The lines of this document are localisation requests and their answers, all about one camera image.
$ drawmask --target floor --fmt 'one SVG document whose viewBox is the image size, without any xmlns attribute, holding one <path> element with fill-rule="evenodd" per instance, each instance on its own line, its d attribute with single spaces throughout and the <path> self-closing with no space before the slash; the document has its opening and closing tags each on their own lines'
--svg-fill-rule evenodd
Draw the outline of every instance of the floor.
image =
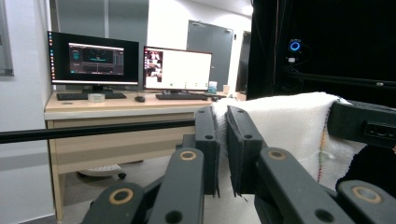
<svg viewBox="0 0 396 224">
<path fill-rule="evenodd" d="M 64 219 L 62 224 L 79 224 L 90 208 L 90 204 L 106 188 L 121 182 L 133 182 L 145 187 L 152 181 L 163 176 L 170 157 L 161 157 L 145 160 L 139 163 L 121 164 L 123 172 L 127 174 L 121 180 L 116 175 L 108 177 L 82 177 L 77 173 L 66 175 L 66 188 L 64 193 Z M 220 198 L 211 195 L 205 196 L 204 223 L 205 224 L 239 224 L 260 223 L 253 204 L 253 196 L 243 198 L 233 196 L 228 176 L 220 177 Z M 23 224 L 56 224 L 55 216 L 44 217 Z"/>
</svg>

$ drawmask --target computer monitor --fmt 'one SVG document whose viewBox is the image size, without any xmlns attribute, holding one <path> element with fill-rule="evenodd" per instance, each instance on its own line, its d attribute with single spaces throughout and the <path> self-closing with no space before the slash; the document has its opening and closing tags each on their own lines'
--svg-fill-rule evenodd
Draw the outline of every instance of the computer monitor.
<svg viewBox="0 0 396 224">
<path fill-rule="evenodd" d="M 48 43 L 52 85 L 138 85 L 138 42 L 49 31 Z"/>
<path fill-rule="evenodd" d="M 147 90 L 207 91 L 212 54 L 183 49 L 144 47 Z"/>
</svg>

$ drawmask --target round screw hole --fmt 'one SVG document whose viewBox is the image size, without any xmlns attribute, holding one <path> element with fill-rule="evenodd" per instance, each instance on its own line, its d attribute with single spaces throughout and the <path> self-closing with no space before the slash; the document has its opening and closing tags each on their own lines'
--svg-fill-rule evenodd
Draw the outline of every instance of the round screw hole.
<svg viewBox="0 0 396 224">
<path fill-rule="evenodd" d="M 334 222 L 334 217 L 328 211 L 319 209 L 315 212 L 315 215 L 323 222 Z"/>
<path fill-rule="evenodd" d="M 352 192 L 357 198 L 360 198 L 360 199 L 366 201 L 367 203 L 381 203 L 382 202 L 381 196 L 372 189 L 357 186 L 357 187 L 352 188 Z"/>
<path fill-rule="evenodd" d="M 197 157 L 197 154 L 193 151 L 183 151 L 180 153 L 179 157 L 183 161 L 192 161 Z"/>
<path fill-rule="evenodd" d="M 172 211 L 166 214 L 165 221 L 167 223 L 179 223 L 183 219 L 183 216 L 178 211 Z"/>
<path fill-rule="evenodd" d="M 379 135 L 379 136 L 388 135 L 388 129 L 387 128 L 377 128 L 376 129 L 376 134 Z"/>
<path fill-rule="evenodd" d="M 134 192 L 131 189 L 116 189 L 114 190 L 108 200 L 110 203 L 120 205 L 128 203 L 134 197 Z"/>
<path fill-rule="evenodd" d="M 281 152 L 281 151 L 269 151 L 268 152 L 268 156 L 274 160 L 285 160 L 286 155 L 285 153 Z"/>
</svg>

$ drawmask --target black cable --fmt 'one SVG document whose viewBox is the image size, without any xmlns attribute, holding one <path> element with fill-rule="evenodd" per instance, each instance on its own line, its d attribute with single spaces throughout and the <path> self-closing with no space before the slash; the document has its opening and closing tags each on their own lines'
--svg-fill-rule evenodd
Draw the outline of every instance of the black cable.
<svg viewBox="0 0 396 224">
<path fill-rule="evenodd" d="M 294 63 L 293 65 L 294 66 L 298 66 L 298 65 L 301 65 L 301 64 L 303 64 L 303 63 L 307 63 L 308 61 L 310 61 L 311 59 L 312 59 L 312 57 L 313 57 L 313 50 L 311 49 L 311 47 L 309 47 L 308 45 L 306 45 L 306 44 L 302 44 L 301 46 L 303 46 L 303 47 L 306 47 L 306 48 L 308 48 L 309 49 L 309 58 L 308 59 L 306 59 L 306 60 L 304 60 L 304 61 L 302 61 L 302 62 L 300 62 L 300 63 Z"/>
<path fill-rule="evenodd" d="M 56 138 L 80 137 L 108 133 L 128 133 L 158 129 L 190 127 L 194 119 L 163 120 L 127 124 L 108 124 L 72 128 L 40 129 L 0 133 L 0 144 L 49 140 Z"/>
<path fill-rule="evenodd" d="M 273 88 L 271 89 L 271 95 L 274 94 L 274 86 L 276 84 L 276 49 L 277 49 L 277 35 L 279 25 L 279 1 L 276 0 L 276 27 L 275 27 L 275 45 L 274 45 L 274 72 L 273 72 Z"/>
<path fill-rule="evenodd" d="M 301 74 L 302 72 L 300 72 L 299 70 L 297 70 L 296 68 L 293 67 L 292 64 L 289 65 L 289 67 L 291 68 L 291 70 L 293 70 L 294 72 Z"/>
<path fill-rule="evenodd" d="M 250 4 L 253 7 L 253 0 L 250 0 Z M 265 47 L 264 47 L 264 44 L 262 43 L 262 34 L 260 33 L 259 24 L 257 23 L 257 18 L 254 16 L 254 7 L 253 7 L 253 17 L 252 18 L 254 20 L 254 24 L 256 25 L 256 30 L 257 30 L 258 37 L 259 37 L 259 40 L 260 40 L 260 46 L 262 47 L 262 54 L 264 56 L 264 60 L 268 61 L 267 57 L 265 55 Z"/>
</svg>

